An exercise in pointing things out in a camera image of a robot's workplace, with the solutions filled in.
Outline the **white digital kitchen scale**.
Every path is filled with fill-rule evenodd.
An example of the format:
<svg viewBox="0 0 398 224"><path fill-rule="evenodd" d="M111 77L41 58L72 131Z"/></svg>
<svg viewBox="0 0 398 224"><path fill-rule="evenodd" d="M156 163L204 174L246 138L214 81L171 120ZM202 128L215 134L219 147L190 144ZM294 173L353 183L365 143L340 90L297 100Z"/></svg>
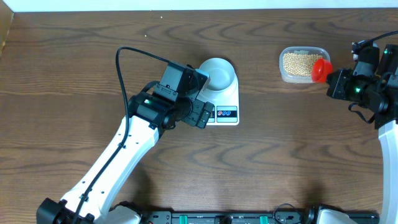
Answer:
<svg viewBox="0 0 398 224"><path fill-rule="evenodd" d="M213 103L213 109L207 122L208 126L236 126L239 124L239 88L238 78L231 88L225 91L201 91L198 98Z"/></svg>

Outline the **red plastic measuring scoop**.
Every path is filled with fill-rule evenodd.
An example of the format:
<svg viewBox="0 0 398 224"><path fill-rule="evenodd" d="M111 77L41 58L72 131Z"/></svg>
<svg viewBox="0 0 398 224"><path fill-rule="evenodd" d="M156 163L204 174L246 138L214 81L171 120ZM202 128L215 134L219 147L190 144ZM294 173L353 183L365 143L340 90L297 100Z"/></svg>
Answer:
<svg viewBox="0 0 398 224"><path fill-rule="evenodd" d="M311 78L314 83L325 83L327 76L333 71L333 66L329 60L318 59L313 67Z"/></svg>

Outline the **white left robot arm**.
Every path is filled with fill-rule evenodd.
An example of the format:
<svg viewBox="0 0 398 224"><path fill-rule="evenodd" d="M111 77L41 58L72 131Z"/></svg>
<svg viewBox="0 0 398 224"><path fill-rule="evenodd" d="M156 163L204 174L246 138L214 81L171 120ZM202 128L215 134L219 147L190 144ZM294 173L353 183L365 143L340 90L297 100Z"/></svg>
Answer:
<svg viewBox="0 0 398 224"><path fill-rule="evenodd" d="M171 98L144 91L128 103L117 133L85 176L59 202L46 198L37 209L37 223L139 223L139 212L112 207L127 178L156 145L164 131L183 121L204 128L214 109L196 96Z"/></svg>

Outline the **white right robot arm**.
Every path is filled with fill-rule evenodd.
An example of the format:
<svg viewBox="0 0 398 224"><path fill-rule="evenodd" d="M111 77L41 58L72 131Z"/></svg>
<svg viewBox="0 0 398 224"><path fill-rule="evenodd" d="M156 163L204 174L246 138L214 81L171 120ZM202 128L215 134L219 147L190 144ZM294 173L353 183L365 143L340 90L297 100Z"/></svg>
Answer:
<svg viewBox="0 0 398 224"><path fill-rule="evenodd" d="M383 158L383 198L379 223L397 223L397 46L382 55L371 40L352 43L353 69L329 74L326 95L350 101L349 110L374 123Z"/></svg>

